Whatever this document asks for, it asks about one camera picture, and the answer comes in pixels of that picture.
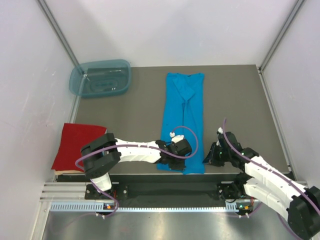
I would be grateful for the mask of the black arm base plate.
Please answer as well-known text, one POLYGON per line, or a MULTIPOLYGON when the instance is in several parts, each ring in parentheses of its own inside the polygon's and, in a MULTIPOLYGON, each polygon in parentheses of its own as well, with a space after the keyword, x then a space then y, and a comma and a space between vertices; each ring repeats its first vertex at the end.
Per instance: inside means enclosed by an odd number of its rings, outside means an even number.
POLYGON ((106 199, 106 194, 120 201, 138 197, 202 197, 210 200, 246 199, 243 184, 247 181, 239 174, 115 174, 110 186, 89 183, 85 198, 106 199))

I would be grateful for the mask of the blue t shirt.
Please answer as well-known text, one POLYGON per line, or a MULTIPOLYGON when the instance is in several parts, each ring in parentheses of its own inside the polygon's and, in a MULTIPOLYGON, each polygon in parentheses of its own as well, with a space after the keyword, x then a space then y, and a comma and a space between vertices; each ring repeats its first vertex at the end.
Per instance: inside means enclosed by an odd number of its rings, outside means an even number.
POLYGON ((203 73, 168 73, 160 139, 169 142, 170 132, 184 135, 196 154, 185 160, 184 174, 203 174, 204 151, 203 73))

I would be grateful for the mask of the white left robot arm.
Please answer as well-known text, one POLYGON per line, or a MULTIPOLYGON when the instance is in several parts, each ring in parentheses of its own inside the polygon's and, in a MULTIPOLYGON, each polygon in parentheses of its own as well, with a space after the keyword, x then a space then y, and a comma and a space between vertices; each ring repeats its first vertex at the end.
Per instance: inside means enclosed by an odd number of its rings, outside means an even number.
POLYGON ((170 142, 129 142, 115 138, 113 133, 106 133, 83 146, 80 153, 81 158, 75 165, 80 168, 80 163, 83 164, 85 176, 96 185, 97 194, 106 199, 114 191, 109 172, 116 164, 146 162, 183 171, 192 147, 183 135, 173 135, 170 142))

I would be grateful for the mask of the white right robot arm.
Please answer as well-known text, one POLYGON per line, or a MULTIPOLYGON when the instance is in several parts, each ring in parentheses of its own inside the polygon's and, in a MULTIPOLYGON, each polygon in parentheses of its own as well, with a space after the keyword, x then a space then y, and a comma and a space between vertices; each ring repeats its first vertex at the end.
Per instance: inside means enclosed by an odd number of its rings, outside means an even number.
POLYGON ((292 232, 309 240, 320 232, 320 189, 298 183, 272 167, 250 147, 243 148, 235 135, 223 128, 203 161, 215 167, 231 163, 240 169, 231 183, 219 183, 217 190, 224 200, 251 197, 283 217, 292 232))

